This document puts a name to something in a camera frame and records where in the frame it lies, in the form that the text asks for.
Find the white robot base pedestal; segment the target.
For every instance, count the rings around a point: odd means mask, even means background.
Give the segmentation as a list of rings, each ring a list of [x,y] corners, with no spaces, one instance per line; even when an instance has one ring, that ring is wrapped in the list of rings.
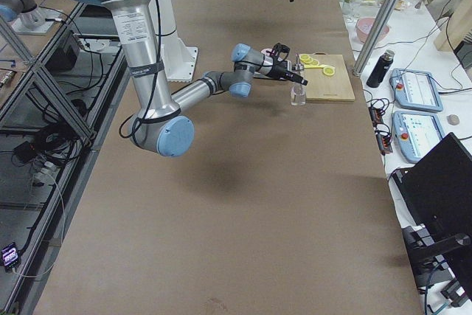
[[[156,34],[161,30],[161,57],[168,81],[185,82],[192,80],[198,48],[186,46],[179,38],[171,0],[158,0],[161,26],[155,0],[149,4],[150,14]]]

